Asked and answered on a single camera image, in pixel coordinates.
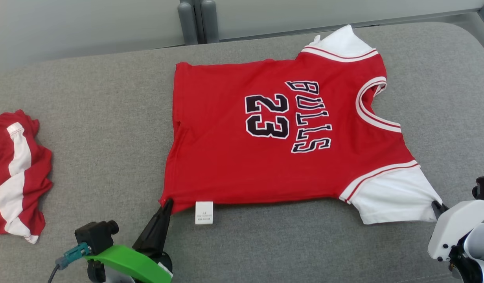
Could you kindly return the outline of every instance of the red jersey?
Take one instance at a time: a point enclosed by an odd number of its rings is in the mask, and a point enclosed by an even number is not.
[[[333,197],[367,224],[432,220],[441,199],[400,125],[371,109],[386,77],[380,54],[350,26],[317,36],[294,60],[177,64],[161,204],[172,198],[175,213],[196,201]]]
[[[33,244],[45,226],[38,200],[52,186],[52,153],[35,142],[38,130],[39,121],[22,110],[0,115],[0,233]]]

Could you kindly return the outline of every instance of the folded red garment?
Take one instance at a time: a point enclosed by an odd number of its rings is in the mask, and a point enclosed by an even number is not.
[[[52,186],[47,179],[52,153],[35,142],[38,130],[39,121],[22,110],[0,115],[0,233],[33,244],[46,224],[39,197]]]

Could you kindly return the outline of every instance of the gray cushion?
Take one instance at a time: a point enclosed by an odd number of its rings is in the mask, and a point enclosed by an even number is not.
[[[449,206],[470,200],[484,175],[484,50],[449,24],[356,29],[378,48],[388,89],[374,110],[401,123],[411,152]],[[0,113],[40,120],[37,141],[53,151],[46,218],[31,245],[0,235],[0,282],[46,282],[74,230],[114,219],[116,244],[131,246],[158,208],[172,143],[174,64],[291,59],[313,35],[175,47],[34,64],[0,75]],[[214,224],[193,210],[171,219],[165,250],[174,282],[454,282],[427,244],[434,224],[365,226],[334,199],[215,206]],[[86,262],[55,283],[88,282]]]

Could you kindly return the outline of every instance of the white stripe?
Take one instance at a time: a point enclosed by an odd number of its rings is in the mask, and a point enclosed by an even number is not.
[[[373,57],[376,54],[378,54],[378,51],[372,50],[371,53],[368,53],[368,54],[361,56],[361,57],[358,57],[358,58],[342,58],[342,57],[333,55],[333,54],[325,52],[325,51],[316,50],[316,48],[318,48],[318,47],[313,46],[314,47],[314,49],[313,49],[313,48],[306,48],[307,46],[305,46],[305,48],[303,48],[303,50],[301,50],[301,52],[308,52],[308,53],[311,53],[311,54],[322,56],[322,57],[330,59],[330,60],[334,60],[334,61],[338,61],[338,62],[345,62],[345,63],[361,61],[361,60],[368,59],[368,58]]]
[[[23,127],[14,123],[7,128],[13,140],[14,155],[9,163],[9,175],[6,182],[0,185],[0,212],[6,221],[4,230],[13,235],[23,236],[28,242],[35,244],[38,236],[31,235],[30,229],[21,222],[18,216],[23,212],[23,186],[25,185],[25,170],[30,168],[31,154],[26,138],[23,136]]]
[[[400,124],[379,118],[375,114],[368,111],[366,109],[366,107],[364,107],[364,104],[362,104],[362,95],[364,95],[364,93],[366,92],[366,90],[368,88],[371,88],[371,87],[376,86],[376,85],[382,86],[380,88],[380,90],[377,89],[377,92],[375,92],[375,94],[378,94],[382,90],[385,89],[384,86],[387,85],[387,79],[385,77],[375,77],[374,79],[370,79],[367,83],[364,84],[364,86],[362,86],[362,88],[357,93],[357,98],[355,99],[355,109],[357,110],[357,114],[363,120],[365,120],[366,122],[368,122],[369,124],[371,124],[375,127],[379,127],[381,129],[394,131],[394,132],[401,132],[401,125]]]
[[[357,179],[355,179],[354,181],[352,181],[352,183],[350,183],[345,188],[345,190],[341,193],[341,195],[339,196],[339,199],[347,202],[348,204],[350,204],[350,201],[347,200],[347,199],[350,196],[350,194],[353,192],[353,190],[357,187],[357,185],[359,185],[359,188],[357,188],[356,192],[358,192],[361,189],[362,183],[364,183],[365,181],[368,181],[368,180],[373,179],[375,177],[382,176],[383,174],[388,173],[388,172],[394,172],[394,171],[397,171],[397,170],[405,169],[405,168],[401,168],[401,167],[410,167],[410,166],[417,165],[417,164],[418,163],[417,163],[416,160],[412,160],[412,161],[407,162],[407,163],[387,165],[387,166],[384,166],[382,168],[378,168],[376,170],[373,170],[373,171],[371,171],[367,174],[364,174],[364,175],[358,177]]]

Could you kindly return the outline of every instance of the teal connector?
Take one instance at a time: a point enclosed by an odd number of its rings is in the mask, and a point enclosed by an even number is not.
[[[59,270],[65,269],[69,264],[91,253],[90,247],[85,242],[77,245],[75,248],[68,250],[64,256],[55,260]]]

